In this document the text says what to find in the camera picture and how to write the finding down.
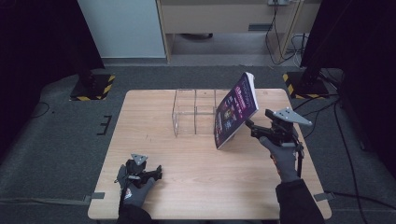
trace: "striped tape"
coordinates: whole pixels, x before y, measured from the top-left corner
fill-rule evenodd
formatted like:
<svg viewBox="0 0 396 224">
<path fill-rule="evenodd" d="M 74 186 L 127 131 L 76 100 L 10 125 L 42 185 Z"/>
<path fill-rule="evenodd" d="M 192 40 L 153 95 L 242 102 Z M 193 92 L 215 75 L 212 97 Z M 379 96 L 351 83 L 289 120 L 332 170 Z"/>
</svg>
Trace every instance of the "striped tape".
<svg viewBox="0 0 396 224">
<path fill-rule="evenodd" d="M 288 88 L 289 95 L 292 99 L 325 99 L 325 97 L 319 94 L 297 94 L 294 91 L 293 85 L 290 82 L 288 74 L 283 74 L 283 80 L 285 81 L 286 87 Z"/>
<path fill-rule="evenodd" d="M 104 100 L 104 99 L 106 99 L 108 92 L 110 91 L 111 86 L 113 85 L 114 78 L 116 78 L 116 76 L 113 76 L 113 75 L 109 76 L 107 84 L 106 84 L 106 86 L 103 90 L 103 93 L 101 95 L 97 95 L 97 96 L 81 95 L 81 96 L 76 96 L 76 97 L 70 97 L 70 100 L 71 101 Z"/>
</svg>

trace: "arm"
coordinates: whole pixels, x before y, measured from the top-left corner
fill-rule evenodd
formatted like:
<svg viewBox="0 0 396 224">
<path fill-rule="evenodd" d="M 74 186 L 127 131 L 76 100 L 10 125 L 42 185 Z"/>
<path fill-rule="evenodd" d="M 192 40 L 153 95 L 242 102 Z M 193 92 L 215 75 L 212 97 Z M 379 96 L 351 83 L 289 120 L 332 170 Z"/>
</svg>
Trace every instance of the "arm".
<svg viewBox="0 0 396 224">
<path fill-rule="evenodd" d="M 268 138 L 261 137 L 260 143 L 271 152 L 271 158 L 280 175 L 281 183 L 276 187 L 282 224 L 320 224 L 324 218 L 318 209 L 305 182 L 295 170 L 295 147 L 275 146 Z"/>
<path fill-rule="evenodd" d="M 155 179 L 151 177 L 147 184 L 139 189 L 126 181 L 125 166 L 122 165 L 117 180 L 122 190 L 117 224 L 150 224 L 150 214 L 141 207 L 149 190 L 154 186 Z"/>
<path fill-rule="evenodd" d="M 325 223 L 317 204 L 302 179 L 281 183 L 276 187 L 280 206 L 280 223 Z"/>
</svg>

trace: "hand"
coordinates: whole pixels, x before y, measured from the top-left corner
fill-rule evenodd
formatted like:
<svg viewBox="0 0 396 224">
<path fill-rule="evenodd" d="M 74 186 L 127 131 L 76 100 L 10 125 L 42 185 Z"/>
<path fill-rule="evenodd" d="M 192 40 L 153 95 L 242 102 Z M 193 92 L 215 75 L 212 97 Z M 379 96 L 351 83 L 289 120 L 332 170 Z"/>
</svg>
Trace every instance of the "hand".
<svg viewBox="0 0 396 224">
<path fill-rule="evenodd" d="M 119 174 L 117 175 L 117 180 L 120 183 L 120 187 L 122 189 L 127 188 L 125 192 L 125 197 L 123 198 L 123 204 L 132 204 L 134 206 L 141 207 L 143 202 L 146 199 L 149 190 L 154 186 L 155 179 L 152 177 L 148 180 L 148 182 L 141 188 L 137 188 L 134 184 L 130 183 L 128 186 L 125 183 L 128 178 L 128 174 L 126 173 L 126 167 L 124 165 L 119 169 Z"/>
<path fill-rule="evenodd" d="M 261 137 L 259 141 L 264 147 L 270 150 L 271 158 L 274 161 L 282 183 L 300 179 L 295 169 L 296 147 L 278 147 L 267 137 Z"/>
</svg>

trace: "purple book cover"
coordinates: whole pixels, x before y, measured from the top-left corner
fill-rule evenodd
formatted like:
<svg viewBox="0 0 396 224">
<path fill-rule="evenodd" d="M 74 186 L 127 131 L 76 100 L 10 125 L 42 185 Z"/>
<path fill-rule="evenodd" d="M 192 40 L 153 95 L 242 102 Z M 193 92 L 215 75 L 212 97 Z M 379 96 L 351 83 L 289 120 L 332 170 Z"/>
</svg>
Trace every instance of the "purple book cover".
<svg viewBox="0 0 396 224">
<path fill-rule="evenodd" d="M 215 142 L 219 149 L 259 110 L 254 89 L 254 76 L 244 73 L 216 109 Z"/>
</svg>

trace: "gray carpet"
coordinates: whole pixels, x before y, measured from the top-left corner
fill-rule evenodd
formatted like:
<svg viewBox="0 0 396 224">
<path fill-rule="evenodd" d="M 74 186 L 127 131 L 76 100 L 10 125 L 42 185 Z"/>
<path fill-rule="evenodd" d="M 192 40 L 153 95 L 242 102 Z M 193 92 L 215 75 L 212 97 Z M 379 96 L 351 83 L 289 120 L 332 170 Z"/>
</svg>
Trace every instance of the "gray carpet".
<svg viewBox="0 0 396 224">
<path fill-rule="evenodd" d="M 49 198 L 81 201 L 94 191 L 111 140 L 123 97 L 139 89 L 229 89 L 248 71 L 256 88 L 286 89 L 282 75 L 296 67 L 260 66 L 128 66 L 108 67 L 96 74 L 113 74 L 114 84 L 105 100 L 74 102 L 69 94 L 78 81 L 71 76 L 49 84 L 32 118 L 0 167 L 0 198 Z M 335 90 L 328 86 L 330 92 Z M 296 112 L 301 115 L 321 109 L 337 98 L 314 100 Z M 305 100 L 290 99 L 293 107 Z M 350 164 L 334 116 L 334 107 L 307 115 L 315 130 L 305 139 L 325 190 L 355 194 Z M 361 196 L 396 206 L 396 181 L 374 152 L 362 151 L 345 111 L 337 117 L 352 157 Z M 101 123 L 112 116 L 106 135 Z M 302 126 L 304 135 L 312 128 Z M 368 223 L 390 223 L 395 210 L 361 200 Z M 330 201 L 329 224 L 363 223 L 356 198 L 337 196 Z M 36 203 L 0 204 L 0 223 L 95 223 L 87 216 L 88 205 Z"/>
</svg>

